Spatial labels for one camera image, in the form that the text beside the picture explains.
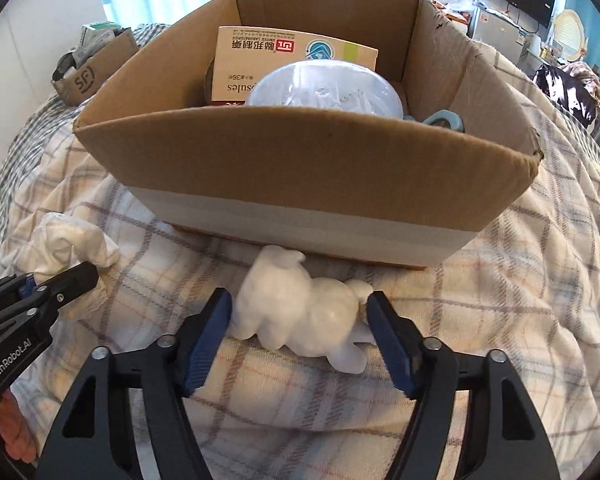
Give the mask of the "left hand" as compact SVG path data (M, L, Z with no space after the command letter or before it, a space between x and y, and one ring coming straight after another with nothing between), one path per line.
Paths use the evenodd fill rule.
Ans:
M6 390L0 399L0 438L13 460L32 464L36 460L36 445L17 399Z

